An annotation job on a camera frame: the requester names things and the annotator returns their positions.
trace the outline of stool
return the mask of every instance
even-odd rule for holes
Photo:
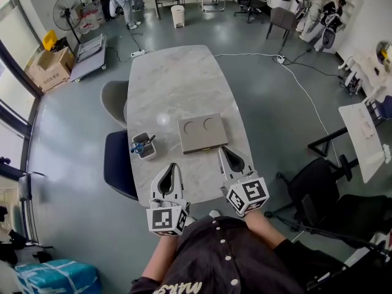
[[[283,35],[284,41],[282,44],[282,47],[286,44],[286,40],[288,37],[288,34],[292,29],[296,27],[296,18],[295,14],[285,10],[281,7],[276,7],[271,10],[271,24],[269,24],[268,28],[268,33],[266,39],[268,39],[268,36],[272,30],[272,26],[276,25],[280,28],[285,29],[285,33]]]

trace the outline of gray floor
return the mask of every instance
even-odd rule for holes
[[[246,24],[246,16],[233,17],[238,5],[229,4],[225,12],[201,13],[196,6],[186,6],[186,26],[175,29],[170,9],[145,12],[145,22],[135,36],[144,49],[160,50],[180,45],[205,44],[215,55],[220,53],[277,53],[283,32],[273,29],[265,40],[265,23],[255,20]],[[104,24],[89,37],[104,32],[109,46],[126,60],[138,50],[125,30],[123,19]],[[289,38],[283,54],[294,59],[308,44]],[[109,80],[126,80],[132,61],[120,63],[112,49],[107,51],[107,70],[97,70],[81,83],[70,83],[47,94],[40,106],[29,158],[29,169],[47,175],[34,177],[34,206],[40,242],[55,247],[56,258],[71,258],[96,266],[105,291],[126,293],[132,279],[138,277],[157,244],[157,237],[148,232],[145,209],[105,184],[103,179],[104,143],[110,132],[121,127],[100,104],[101,87]],[[254,164],[264,176],[270,192],[265,209],[274,209],[289,202],[287,190],[275,180],[277,171],[292,177],[316,157],[306,145],[325,135],[305,93],[283,67],[261,56],[226,56],[217,58],[238,104],[251,146]],[[326,73],[337,72],[333,55],[310,53],[299,62],[311,64]],[[337,108],[357,103],[360,98],[348,96],[336,77],[324,76],[308,67],[289,68],[308,91],[317,106],[327,130],[334,132],[344,123]],[[382,142],[391,136],[392,125],[379,127]],[[338,155],[353,158],[355,152],[346,134],[335,141]],[[364,185],[359,168],[353,180],[339,181],[342,194],[391,194],[392,173],[384,166]],[[196,218],[218,209],[234,216],[224,199],[191,206]],[[282,233],[294,233],[276,224]],[[322,249],[340,259],[352,252],[338,241],[303,235],[301,241],[314,249]]]

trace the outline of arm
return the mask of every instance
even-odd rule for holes
[[[162,282],[173,263],[177,249],[178,236],[163,236],[149,260],[142,276]]]
[[[275,249],[286,237],[276,230],[260,210],[254,210],[245,215],[245,222],[250,231],[255,233],[271,249]]]

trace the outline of marble table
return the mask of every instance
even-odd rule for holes
[[[144,161],[130,154],[139,202],[149,206],[155,176],[175,162],[181,169],[184,198],[200,203],[222,196],[224,179],[217,149],[183,154],[177,120],[220,113],[228,145],[251,157],[237,104],[221,68],[204,45],[175,47],[132,62],[127,100],[129,144],[140,132],[156,135],[157,157]]]

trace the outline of navy chair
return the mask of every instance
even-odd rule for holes
[[[381,118],[388,120],[392,118],[392,97],[386,96],[383,102],[375,101]]]
[[[113,132],[106,137],[104,180],[120,194],[138,200],[130,165],[127,130]]]

